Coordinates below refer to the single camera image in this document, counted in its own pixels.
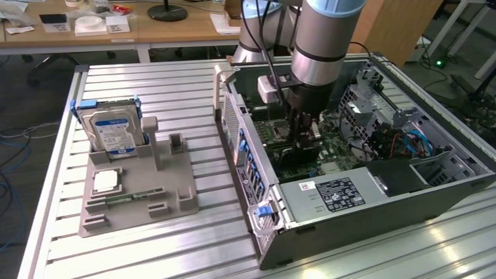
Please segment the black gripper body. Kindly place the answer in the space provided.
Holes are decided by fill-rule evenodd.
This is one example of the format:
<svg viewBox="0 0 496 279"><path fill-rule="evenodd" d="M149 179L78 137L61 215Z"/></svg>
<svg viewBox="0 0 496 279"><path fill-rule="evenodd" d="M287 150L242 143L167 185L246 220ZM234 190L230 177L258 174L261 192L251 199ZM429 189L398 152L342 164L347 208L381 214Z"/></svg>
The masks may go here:
<svg viewBox="0 0 496 279"><path fill-rule="evenodd" d="M287 104L298 113L319 115L329 102L329 85L298 84L289 87Z"/></svg>

